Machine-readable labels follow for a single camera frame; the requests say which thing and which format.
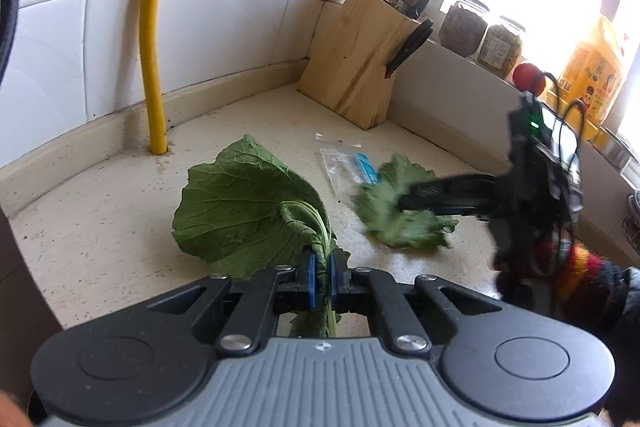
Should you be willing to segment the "broad green mustard leaf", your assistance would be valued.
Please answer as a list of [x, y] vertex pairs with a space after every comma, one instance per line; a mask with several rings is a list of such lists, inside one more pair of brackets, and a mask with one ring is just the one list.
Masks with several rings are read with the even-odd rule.
[[308, 247], [317, 260], [319, 308], [299, 312], [292, 333], [337, 335], [328, 295], [336, 239], [326, 208], [309, 182], [251, 135], [230, 144], [211, 164], [188, 170], [172, 236], [180, 251], [240, 281], [262, 269], [298, 265]]

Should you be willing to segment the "clear blue plastic wrapper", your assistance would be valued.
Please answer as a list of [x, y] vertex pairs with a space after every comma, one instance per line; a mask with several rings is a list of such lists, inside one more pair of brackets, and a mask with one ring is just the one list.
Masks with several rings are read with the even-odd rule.
[[338, 199], [353, 198], [360, 185], [378, 182], [378, 172], [359, 143], [333, 140], [322, 133], [314, 135], [321, 165]]

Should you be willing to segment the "black kitchen scissors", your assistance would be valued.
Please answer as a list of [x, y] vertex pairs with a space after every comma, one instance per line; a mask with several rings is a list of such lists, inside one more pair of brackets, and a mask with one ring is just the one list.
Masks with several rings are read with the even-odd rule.
[[393, 73], [396, 72], [400, 65], [405, 62], [405, 60], [408, 60], [408, 58], [416, 52], [417, 49], [420, 49], [420, 47], [427, 42], [427, 39], [431, 37], [432, 32], [433, 22], [431, 20], [424, 20], [423, 23], [420, 23], [420, 26], [408, 35], [407, 39], [400, 46], [394, 57], [386, 64], [385, 77], [392, 77]]

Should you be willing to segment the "yellow detergent jug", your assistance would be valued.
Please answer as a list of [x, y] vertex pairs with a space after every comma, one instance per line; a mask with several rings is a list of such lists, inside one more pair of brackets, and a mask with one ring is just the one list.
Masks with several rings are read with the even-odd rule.
[[568, 104], [579, 100], [585, 107], [582, 139], [592, 141], [622, 89], [623, 52], [615, 29], [601, 15], [588, 38], [580, 40], [558, 80], [560, 115]]

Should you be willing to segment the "red tomato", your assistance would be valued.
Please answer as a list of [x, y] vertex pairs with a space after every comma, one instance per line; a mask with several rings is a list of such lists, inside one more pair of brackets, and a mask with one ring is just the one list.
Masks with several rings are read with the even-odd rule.
[[530, 92], [539, 96], [546, 87], [546, 76], [532, 63], [521, 63], [513, 69], [512, 81], [514, 87], [521, 92]]

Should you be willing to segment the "glass jar pale contents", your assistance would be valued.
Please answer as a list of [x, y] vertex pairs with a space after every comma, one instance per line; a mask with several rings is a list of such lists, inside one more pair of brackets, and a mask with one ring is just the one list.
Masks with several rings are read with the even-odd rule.
[[523, 25], [500, 15], [486, 31], [477, 64], [506, 80], [521, 58], [525, 33]]

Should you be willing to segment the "glass jar dark contents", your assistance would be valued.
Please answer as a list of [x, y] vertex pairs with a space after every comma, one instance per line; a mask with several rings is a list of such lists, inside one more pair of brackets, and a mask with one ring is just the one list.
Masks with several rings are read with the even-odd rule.
[[470, 57], [483, 41], [489, 13], [488, 6], [480, 0], [456, 0], [440, 26], [440, 44], [455, 54]]

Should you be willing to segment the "wooden knife block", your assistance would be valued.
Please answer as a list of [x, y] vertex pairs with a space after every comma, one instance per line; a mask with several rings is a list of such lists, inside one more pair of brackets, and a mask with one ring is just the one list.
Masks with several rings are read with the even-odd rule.
[[395, 82], [387, 64], [418, 27], [385, 0], [345, 0], [311, 53], [298, 91], [363, 130], [382, 124]]

